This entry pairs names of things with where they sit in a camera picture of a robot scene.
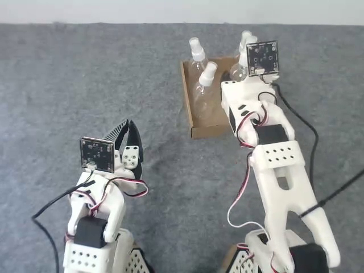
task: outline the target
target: gray carpet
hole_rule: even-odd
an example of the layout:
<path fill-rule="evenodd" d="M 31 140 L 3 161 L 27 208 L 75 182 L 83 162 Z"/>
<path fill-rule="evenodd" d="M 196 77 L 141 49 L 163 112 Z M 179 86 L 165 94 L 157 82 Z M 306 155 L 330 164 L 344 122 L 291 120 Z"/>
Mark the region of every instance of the gray carpet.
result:
<path fill-rule="evenodd" d="M 247 152 L 231 134 L 189 139 L 179 60 L 189 58 L 191 36 L 201 39 L 209 56 L 230 54 L 244 29 L 260 40 L 278 39 L 282 91 L 320 133 L 317 197 L 359 171 L 364 27 L 0 25 L 0 272 L 54 271 L 51 246 L 30 216 L 76 184 L 78 138 L 102 137 L 126 117 L 140 129 L 151 192 L 126 198 L 123 226 L 156 272 L 216 272 L 228 248 L 251 229 L 226 222 Z M 313 135 L 286 113 L 308 161 Z M 361 180 L 326 206 L 342 255 L 335 272 L 364 269 L 363 194 Z M 65 198 L 40 218 L 61 260 L 69 216 Z M 232 219 L 263 222 L 254 178 Z M 312 239 L 293 215 L 288 227 Z"/>

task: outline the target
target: white plastic bracket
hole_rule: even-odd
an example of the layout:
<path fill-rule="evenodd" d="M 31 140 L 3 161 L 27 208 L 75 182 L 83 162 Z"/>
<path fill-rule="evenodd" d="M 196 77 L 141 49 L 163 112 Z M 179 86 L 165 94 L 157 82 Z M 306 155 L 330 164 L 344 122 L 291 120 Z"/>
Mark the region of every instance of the white plastic bracket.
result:
<path fill-rule="evenodd" d="M 138 166 L 139 147 L 126 146 L 122 155 L 121 163 L 127 169 L 135 169 Z"/>
<path fill-rule="evenodd" d="M 287 213 L 301 214 L 317 204 L 301 149 L 297 141 L 258 145 L 250 164 L 266 212 L 264 223 L 271 237 L 269 244 L 275 254 L 274 259 L 284 265 L 285 272 L 293 273 L 294 263 L 285 238 Z M 288 189 L 280 187 L 278 174 L 286 178 Z M 326 251 L 329 267 L 338 266 L 340 252 L 323 208 L 314 210 L 302 220 L 312 232 L 315 242 Z"/>
<path fill-rule="evenodd" d="M 147 263 L 139 249 L 133 249 L 130 253 L 125 273 L 149 273 Z"/>
<path fill-rule="evenodd" d="M 236 255 L 233 265 L 230 267 L 228 273 L 255 273 L 254 264 L 251 259 L 247 260 L 244 264 L 241 264 L 243 260 L 248 257 L 249 254 L 245 250 L 240 250 Z"/>
<path fill-rule="evenodd" d="M 66 242 L 63 267 L 67 272 L 110 272 L 116 243 L 108 243 L 101 249 Z"/>

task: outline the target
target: white wall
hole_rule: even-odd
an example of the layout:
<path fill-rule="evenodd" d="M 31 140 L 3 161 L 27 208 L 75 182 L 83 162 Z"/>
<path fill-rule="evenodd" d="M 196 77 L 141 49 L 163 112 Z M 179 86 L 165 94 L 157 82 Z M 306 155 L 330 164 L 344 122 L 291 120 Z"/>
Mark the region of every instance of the white wall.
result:
<path fill-rule="evenodd" d="M 364 25 L 363 0 L 0 0 L 0 23 Z"/>

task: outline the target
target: red and white wire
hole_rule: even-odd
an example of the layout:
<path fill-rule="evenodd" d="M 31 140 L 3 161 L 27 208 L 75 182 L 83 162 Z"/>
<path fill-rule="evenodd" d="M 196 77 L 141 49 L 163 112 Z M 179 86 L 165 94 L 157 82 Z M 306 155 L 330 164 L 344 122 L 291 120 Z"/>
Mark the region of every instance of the red and white wire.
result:
<path fill-rule="evenodd" d="M 273 263 L 273 257 L 274 257 L 274 253 L 272 254 L 272 258 L 271 258 L 271 269 L 273 270 L 274 273 L 281 273 L 281 272 L 277 271 L 276 269 L 274 269 L 273 264 L 272 264 Z"/>
<path fill-rule="evenodd" d="M 262 105 L 262 108 L 263 108 L 263 111 L 264 111 L 264 117 L 263 117 L 263 119 L 262 119 L 262 121 L 261 122 L 259 122 L 259 124 L 257 125 L 257 126 L 263 126 L 266 122 L 267 122 L 267 120 L 268 120 L 268 112 L 267 112 L 267 109 Z M 248 113 L 248 114 L 246 114 L 246 116 L 240 121 L 240 123 L 239 123 L 239 125 L 238 125 L 238 127 L 237 127 L 237 139 L 238 139 L 238 141 L 239 141 L 239 143 L 240 143 L 240 146 L 241 147 L 247 147 L 247 148 L 251 148 L 251 149 L 253 149 L 253 148 L 255 148 L 255 146 L 253 146 L 253 145 L 250 145 L 250 144 L 248 144 L 248 143 L 246 143 L 244 140 L 242 140 L 240 137 L 239 137 L 239 131 L 240 131 L 240 129 L 243 127 L 243 125 L 244 125 L 244 123 L 246 122 L 246 121 L 248 121 L 248 120 L 250 120 L 249 118 L 253 115 L 253 114 L 257 114 L 257 115 L 259 115 L 257 112 L 255 112 L 255 111 L 253 111 L 253 112 L 250 112 L 250 113 Z"/>
<path fill-rule="evenodd" d="M 235 225 L 230 220 L 230 212 L 231 212 L 231 210 L 234 208 L 234 206 L 237 204 L 237 202 L 243 196 L 244 191 L 246 189 L 246 186 L 248 185 L 249 176 L 250 176 L 250 165 L 249 165 L 249 157 L 250 157 L 250 155 L 251 155 L 251 153 L 248 154 L 247 159 L 246 159 L 246 161 L 247 161 L 247 163 L 246 163 L 246 172 L 245 172 L 245 177 L 244 177 L 243 183 L 242 183 L 242 185 L 240 187 L 240 190 L 238 192 L 238 195 L 236 196 L 234 202 L 231 204 L 229 210 L 227 211 L 227 222 L 233 228 L 242 228 L 243 226 L 252 225 L 252 224 L 253 225 L 257 225 L 257 226 L 259 226 L 264 231 L 264 233 L 266 234 L 266 236 L 267 236 L 267 238 L 269 240 L 270 239 L 270 236 L 269 236 L 267 230 L 261 224 L 259 224 L 258 222 L 248 221 L 248 222 L 245 222 L 244 224 Z"/>
<path fill-rule="evenodd" d="M 246 143 L 244 140 L 242 140 L 239 137 L 240 129 L 243 127 L 244 123 L 249 120 L 249 117 L 251 117 L 253 114 L 256 114 L 256 112 L 250 112 L 250 113 L 246 114 L 246 116 L 240 121 L 240 123 L 237 127 L 237 139 L 238 139 L 241 147 L 254 148 L 253 145 Z"/>
<path fill-rule="evenodd" d="M 249 252 L 249 247 L 246 243 L 237 243 L 237 248 Z"/>

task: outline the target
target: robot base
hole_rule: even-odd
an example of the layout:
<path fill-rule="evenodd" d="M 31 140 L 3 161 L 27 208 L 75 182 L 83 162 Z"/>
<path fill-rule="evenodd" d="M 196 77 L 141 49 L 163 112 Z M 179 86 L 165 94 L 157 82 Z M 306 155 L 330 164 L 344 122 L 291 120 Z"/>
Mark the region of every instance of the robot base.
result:
<path fill-rule="evenodd" d="M 66 242 L 64 273 L 152 273 L 133 235 L 120 229 L 117 240 L 101 249 Z"/>
<path fill-rule="evenodd" d="M 218 273 L 271 273 L 272 251 L 266 245 L 265 233 L 262 230 L 254 230 L 245 237 L 250 253 L 254 253 L 253 259 L 242 261 L 249 256 L 246 250 L 232 246 L 227 253 L 221 269 Z M 286 230 L 286 240 L 289 247 L 302 246 L 306 243 L 292 230 Z M 284 272 L 278 265 L 274 265 L 277 272 Z"/>

